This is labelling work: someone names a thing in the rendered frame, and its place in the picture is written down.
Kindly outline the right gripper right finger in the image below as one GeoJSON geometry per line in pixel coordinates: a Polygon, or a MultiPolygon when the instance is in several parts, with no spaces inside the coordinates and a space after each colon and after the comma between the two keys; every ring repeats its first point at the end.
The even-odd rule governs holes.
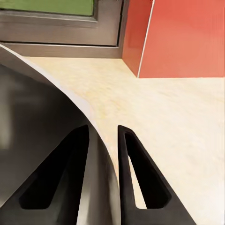
{"type": "Polygon", "coordinates": [[[118,125],[121,225],[197,225],[136,133],[118,125]],[[136,206],[130,156],[147,209],[136,206]]]}

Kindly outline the paper coffee filter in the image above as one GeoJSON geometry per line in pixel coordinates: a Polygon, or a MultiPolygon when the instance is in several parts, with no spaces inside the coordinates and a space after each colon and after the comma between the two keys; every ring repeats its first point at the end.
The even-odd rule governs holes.
{"type": "Polygon", "coordinates": [[[121,225],[118,180],[90,101],[0,45],[0,207],[75,128],[89,146],[76,225],[121,225]]]}

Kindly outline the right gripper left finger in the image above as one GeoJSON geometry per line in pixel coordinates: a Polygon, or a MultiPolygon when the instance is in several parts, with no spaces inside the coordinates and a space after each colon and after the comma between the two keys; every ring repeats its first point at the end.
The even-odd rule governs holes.
{"type": "Polygon", "coordinates": [[[0,207],[0,225],[76,225],[89,127],[70,131],[0,207]]]}

